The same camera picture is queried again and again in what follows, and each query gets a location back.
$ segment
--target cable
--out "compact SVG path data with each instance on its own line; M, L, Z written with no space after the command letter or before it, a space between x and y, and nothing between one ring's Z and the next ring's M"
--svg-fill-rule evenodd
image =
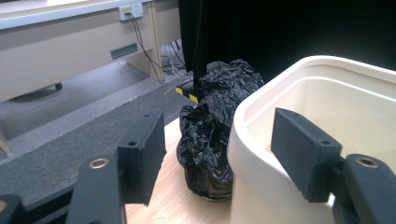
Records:
M174 53L176 54L176 56L178 57L178 55L177 55L177 53L176 53L176 50L175 50L175 48L173 47L172 44L171 44L171 47L172 47ZM186 64L184 64L183 61L181 61L181 59L180 59L179 57L178 57L178 60L179 60L184 66L186 66Z
M166 45L163 46L162 50L164 50L165 54L167 54L167 55L161 55L162 57L166 57L166 60L167 60L167 65L163 66L163 71L167 75L174 75L175 71L180 71L182 69L186 69L186 66L184 66L184 64L175 64L175 63L171 62L172 56L171 56L169 48L167 48ZM164 69L165 67L171 67L171 69L165 70Z
M170 47L169 47L169 46L168 46L168 48L165 46L165 51L166 51L166 53L169 55L169 63L170 63L170 65L171 65L173 74L174 74L175 76L177 76L178 78L182 78L182 79L189 78L189 77L187 77L186 75L181 74L181 73L179 72L179 69L176 69L176 68L175 68L175 66L174 66L174 64L173 64L173 58L170 56L170 55L171 55L171 50L170 50Z
M151 60L151 58L149 57L149 55L148 55L148 53L146 52L145 48L143 47L143 38L142 38L142 34L140 33L140 28L139 28L139 25L138 25L137 22L136 22L136 18L134 17L134 15L132 15L132 13L126 13L126 15L129 16L129 17L131 18L132 25L134 26L134 32L136 33L137 42L139 42L139 45L140 45L140 47L142 48L143 53L146 55L146 57L147 57L148 60L150 61L151 67L154 69L155 76L157 77L158 81L159 81L161 84L163 84L163 83L165 82L165 80L164 80L164 79L160 79L160 77L158 76L157 70L155 69L154 64L156 64L156 65L157 65L158 67L160 67L162 70L163 70L163 68L162 68L159 64L157 64L157 63L155 63L154 61Z

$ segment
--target black plastic arm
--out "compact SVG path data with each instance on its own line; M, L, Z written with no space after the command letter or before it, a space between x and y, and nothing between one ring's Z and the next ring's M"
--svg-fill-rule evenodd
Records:
M271 149L311 203L326 203L337 224L386 224L396 220L396 177L375 158L351 154L302 115L276 109Z
M131 124L115 155L83 162L74 186L27 207L18 195L0 196L0 223L126 223L124 204L149 204L165 154L163 112L147 113Z

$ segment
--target light wood surface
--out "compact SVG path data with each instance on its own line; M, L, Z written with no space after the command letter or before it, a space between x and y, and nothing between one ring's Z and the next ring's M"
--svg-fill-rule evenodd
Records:
M6 154L11 153L11 148L7 145L6 136L4 135L3 129L0 125L0 150L6 152Z
M231 201L210 202L187 188L177 161L178 124L176 119L165 127L167 153L149 206L127 204L128 223L230 223Z

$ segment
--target black garbage bag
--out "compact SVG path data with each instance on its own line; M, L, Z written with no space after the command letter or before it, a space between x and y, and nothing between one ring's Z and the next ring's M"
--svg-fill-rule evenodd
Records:
M262 85L259 73L243 60L219 63L200 79L205 98L195 108L180 111L182 137L177 159L194 193L212 200L231 197L233 171L227 145L239 104Z

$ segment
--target hazard stripe tape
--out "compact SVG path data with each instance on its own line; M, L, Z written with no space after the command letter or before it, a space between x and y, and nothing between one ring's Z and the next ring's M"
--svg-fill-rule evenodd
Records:
M188 93L188 92L186 92L186 91L183 91L183 90L182 90L181 88L179 88L179 87L176 87L175 91L176 91L177 93L179 93L179 94L184 95L185 97L189 98L190 100L194 101L196 104L198 104L198 97L196 97L196 96L194 96L194 95L192 95L192 94L190 94L190 93Z

